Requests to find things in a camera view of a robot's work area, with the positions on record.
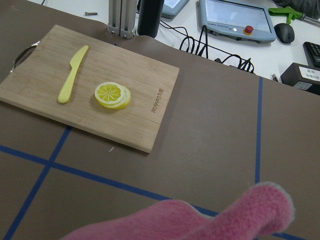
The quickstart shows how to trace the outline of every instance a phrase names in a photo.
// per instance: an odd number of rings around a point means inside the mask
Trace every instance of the screen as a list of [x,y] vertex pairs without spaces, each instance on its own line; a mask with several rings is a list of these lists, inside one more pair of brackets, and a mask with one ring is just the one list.
[[271,32],[263,8],[222,0],[205,0],[205,9],[208,22],[242,28],[250,25],[255,30]]

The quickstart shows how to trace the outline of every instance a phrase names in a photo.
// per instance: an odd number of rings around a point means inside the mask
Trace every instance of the blue tape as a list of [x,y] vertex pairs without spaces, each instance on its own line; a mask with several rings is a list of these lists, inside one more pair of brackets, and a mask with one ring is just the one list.
[[0,145],[0,151],[38,164],[46,165],[48,163],[48,160],[44,158],[18,151],[7,146]]
[[24,204],[22,205],[20,211],[18,212],[17,216],[13,220],[13,223],[11,224],[11,226],[10,226],[8,232],[6,233],[6,235],[4,236],[3,240],[10,240],[13,237],[13,235],[15,234],[19,224],[21,223],[21,221],[24,218],[27,210],[29,209],[32,201],[34,200],[39,188],[41,187],[46,176],[48,175],[49,170],[50,170],[49,165],[44,167],[42,173],[40,174],[39,178],[35,182],[31,192],[29,193],[28,197],[24,201]]
[[256,146],[255,146],[255,177],[254,182],[260,182],[260,168],[261,168],[261,127],[262,127],[262,95],[263,95],[263,78],[259,78],[259,92],[258,92],[258,110],[257,110],[257,125],[256,125]]
[[20,151],[16,151],[16,150],[13,150],[11,148],[8,148],[8,147],[2,147],[0,148],[0,150],[3,150],[3,152],[5,153],[13,153],[15,156],[17,157],[21,157],[21,158],[24,158],[24,159],[27,159],[27,160],[30,160],[30,161],[33,161],[33,162],[37,162],[37,163],[40,163],[40,164],[44,164],[45,167],[44,169],[42,170],[40,176],[38,177],[37,181],[35,182],[31,192],[29,193],[28,197],[26,198],[26,200],[24,201],[20,211],[18,212],[17,216],[15,217],[15,219],[13,220],[13,223],[11,224],[8,232],[6,233],[6,235],[4,236],[4,240],[10,240],[13,235],[15,234],[19,224],[21,223],[22,219],[24,218],[26,212],[28,211],[31,203],[33,202],[35,196],[37,195],[42,183],[44,182],[44,180],[46,179],[48,173],[49,173],[49,170],[51,168],[51,164],[50,163],[53,163],[60,150],[62,149],[70,131],[71,131],[71,127],[70,126],[67,126],[66,129],[64,130],[57,146],[54,148],[54,151],[53,153],[51,154],[51,157],[49,159],[49,161],[47,160],[43,160],[42,158],[39,158],[39,157],[36,157],[36,156],[33,156],[33,155],[30,155],[30,154],[26,154],[26,153],[23,153],[23,152],[20,152]]
[[[262,77],[259,80],[257,155],[256,155],[257,156],[256,161],[258,164],[256,164],[256,180],[257,180],[257,176],[258,176],[258,180],[260,180],[261,118],[262,118]],[[137,187],[134,187],[134,186],[131,186],[128,184],[124,184],[124,183],[121,183],[121,182],[118,182],[118,181],[115,181],[115,180],[112,180],[109,178],[105,178],[105,177],[98,176],[98,175],[95,175],[95,174],[92,174],[92,173],[89,173],[86,171],[82,171],[82,170],[79,170],[79,169],[76,169],[73,167],[63,165],[60,163],[56,163],[55,160],[56,160],[59,152],[61,151],[71,129],[72,128],[69,126],[65,129],[65,131],[64,131],[63,135],[61,136],[60,141],[58,142],[57,146],[55,147],[49,161],[46,159],[34,156],[34,155],[30,155],[30,154],[27,154],[27,153],[17,151],[12,148],[0,145],[0,151],[2,151],[4,153],[14,155],[16,157],[23,158],[23,159],[31,161],[31,162],[45,165],[42,173],[40,174],[38,180],[34,184],[31,192],[29,193],[26,201],[24,202],[23,206],[21,207],[18,215],[16,216],[16,218],[14,219],[8,232],[6,233],[4,240],[10,240],[13,237],[20,222],[22,221],[22,219],[25,216],[28,208],[30,207],[33,199],[35,198],[38,190],[40,189],[42,183],[46,179],[46,176],[48,175],[50,168],[54,168],[54,169],[57,169],[57,170],[60,170],[60,171],[63,171],[63,172],[69,173],[69,174],[73,174],[73,175],[83,177],[83,178],[86,178],[86,179],[89,179],[89,180],[92,180],[95,182],[106,184],[106,185],[109,185],[109,186],[112,186],[112,187],[115,187],[115,188],[118,188],[118,189],[121,189],[124,191],[128,191],[128,192],[131,192],[134,194],[138,194],[138,195],[150,198],[150,199],[154,199],[154,200],[158,200],[158,201],[172,199],[170,197],[163,196],[163,195],[151,192],[151,191],[143,190],[141,188],[137,188]],[[193,205],[193,207],[195,207],[200,213],[208,215],[208,216],[215,217],[219,214],[218,212],[211,211],[209,209],[205,209],[205,208],[202,208],[199,206]],[[293,235],[290,235],[287,233],[276,233],[276,234],[273,234],[273,236],[278,237],[278,238],[282,238],[285,240],[305,240],[304,238],[293,236]]]
[[286,239],[286,240],[306,240],[305,238],[293,236],[287,233],[275,233],[272,235],[281,239]]
[[73,167],[62,165],[60,163],[54,162],[52,164],[52,167],[54,169],[58,169],[58,170],[61,170],[63,172],[69,173],[69,174],[73,174],[73,175],[83,177],[83,178],[86,178],[86,179],[89,179],[89,180],[92,180],[95,182],[106,184],[106,185],[109,185],[109,186],[112,186],[112,187],[115,187],[118,189],[122,189],[122,190],[125,190],[128,192],[134,193],[134,194],[138,194],[138,195],[150,198],[150,199],[155,199],[158,201],[171,199],[170,197],[167,197],[167,196],[163,196],[163,195],[151,192],[151,191],[143,190],[138,187],[124,184],[124,183],[121,183],[121,182],[118,182],[118,181],[115,181],[115,180],[112,180],[112,179],[109,179],[106,177],[102,177],[102,176],[95,175],[95,174],[92,174],[92,173],[89,173],[86,171],[82,171],[82,170],[79,170],[79,169],[76,169]]

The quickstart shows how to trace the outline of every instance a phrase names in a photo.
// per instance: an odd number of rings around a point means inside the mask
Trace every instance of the computer mouse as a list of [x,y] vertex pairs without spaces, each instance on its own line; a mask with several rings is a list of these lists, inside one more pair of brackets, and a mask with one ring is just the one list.
[[275,25],[274,31],[279,41],[283,44],[289,44],[295,40],[294,29],[287,23],[279,23]]

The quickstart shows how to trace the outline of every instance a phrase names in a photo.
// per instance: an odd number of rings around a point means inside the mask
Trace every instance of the black cable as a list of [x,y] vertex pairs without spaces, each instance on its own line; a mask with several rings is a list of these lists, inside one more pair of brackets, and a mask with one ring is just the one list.
[[[162,27],[164,27],[165,29],[172,29],[172,30],[174,30],[174,31],[176,31],[176,32],[178,32],[178,33],[186,36],[186,37],[189,37],[188,31],[187,31],[187,29],[186,29],[184,26],[172,27],[172,26],[170,26],[169,24],[165,23],[165,22],[162,21],[162,20],[160,20],[160,25],[161,25]],[[178,31],[177,29],[184,29],[186,34],[183,34],[182,32]],[[187,49],[189,49],[189,48],[190,48],[190,40],[189,40],[189,38],[188,38],[188,48],[187,48]]]
[[[175,30],[176,32],[178,32],[179,34],[185,36],[185,38],[184,38],[184,39],[182,40],[182,42],[181,42],[181,45],[180,45],[180,48],[179,48],[180,50],[182,49],[182,46],[183,46],[185,40],[188,39],[188,48],[186,49],[186,52],[189,52],[189,49],[190,49],[189,40],[191,39],[191,40],[193,41],[193,44],[194,44],[195,42],[198,42],[198,46],[197,46],[196,51],[195,51],[195,54],[196,54],[196,55],[201,56],[201,55],[203,54],[203,52],[204,52],[204,49],[206,49],[206,58],[208,58],[208,47],[210,47],[210,48],[213,48],[213,49],[215,49],[215,50],[221,51],[221,52],[229,55],[229,56],[226,57],[223,61],[220,61],[221,63],[226,62],[226,60],[228,60],[230,57],[236,57],[236,58],[239,59],[239,64],[238,64],[238,66],[237,66],[238,69],[243,70],[243,71],[246,71],[246,72],[250,72],[250,73],[252,73],[252,74],[254,73],[255,67],[254,67],[254,65],[251,63],[251,58],[249,58],[249,59],[244,59],[244,58],[240,57],[240,56],[237,55],[237,54],[232,54],[232,53],[229,53],[229,52],[224,51],[224,50],[222,50],[222,49],[219,49],[219,48],[217,48],[217,47],[214,47],[214,46],[209,45],[209,44],[208,44],[208,29],[207,29],[207,26],[206,26],[206,25],[204,25],[204,26],[202,27],[199,40],[196,40],[196,39],[194,39],[192,36],[189,36],[189,35],[188,35],[187,29],[186,29],[185,27],[183,27],[183,26],[172,27],[172,26],[170,26],[169,24],[167,24],[166,22],[164,22],[164,21],[162,21],[162,20],[161,20],[161,23],[162,23],[162,24],[160,24],[160,25],[161,25],[162,27],[164,27],[164,28],[166,28],[166,29],[173,29],[173,30]],[[184,29],[187,34],[184,34],[183,32],[178,31],[177,29],[179,29],[179,28]],[[203,32],[205,32],[205,43],[201,41]],[[202,49],[199,51],[200,44],[204,44],[204,46],[203,46]]]
[[[166,22],[164,22],[164,21],[162,21],[162,20],[161,20],[161,22],[162,22],[163,24],[165,24],[165,25],[168,26],[168,27],[166,27],[167,29],[171,29],[171,28],[172,28],[172,26],[170,26],[170,25],[167,24]],[[185,37],[189,37],[188,35],[184,34],[183,32],[180,32],[180,31],[178,31],[178,30],[176,30],[176,29],[174,29],[174,30],[175,30],[176,32],[180,33],[181,35],[184,35]],[[218,51],[221,51],[221,52],[223,52],[223,53],[225,53],[225,54],[231,55],[231,53],[229,53],[229,52],[227,52],[227,51],[224,51],[224,50],[222,50],[222,49],[219,49],[219,48],[217,48],[217,47],[214,47],[214,46],[211,46],[211,45],[208,45],[208,47],[209,47],[209,48],[212,48],[212,49],[215,49],[215,50],[218,50]]]

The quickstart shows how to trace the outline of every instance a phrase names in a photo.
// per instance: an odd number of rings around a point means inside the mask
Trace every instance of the white desk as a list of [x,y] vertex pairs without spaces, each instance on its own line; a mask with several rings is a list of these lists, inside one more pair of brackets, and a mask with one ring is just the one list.
[[[30,0],[34,3],[42,3],[42,0]],[[263,5],[267,8],[275,8],[276,5],[272,0],[244,0],[252,4]],[[44,6],[67,12],[76,16],[97,20],[108,24],[109,0],[45,0]],[[98,12],[98,15],[85,16],[85,12]],[[186,6],[174,19],[162,18],[172,27],[186,27],[188,34],[195,39],[199,39],[201,26],[199,7],[197,0],[189,0]],[[279,23],[285,23],[285,16],[272,16],[272,23],[275,26]],[[138,25],[138,15],[136,17],[136,26]],[[301,20],[293,20],[291,26],[295,32],[295,40],[291,44],[283,44],[276,39],[272,43],[258,44],[254,41],[236,41],[225,36],[208,35],[208,44],[226,52],[240,55],[243,59],[251,58],[254,65],[254,73],[268,78],[272,74],[278,77],[291,65],[299,63],[308,65],[303,49],[303,43],[308,41],[320,44],[320,28]],[[155,39],[178,49],[184,36],[173,31],[159,27]],[[228,55],[209,48],[209,58],[214,60],[220,58],[223,60]],[[229,59],[225,62],[228,65],[238,65],[237,59]]]

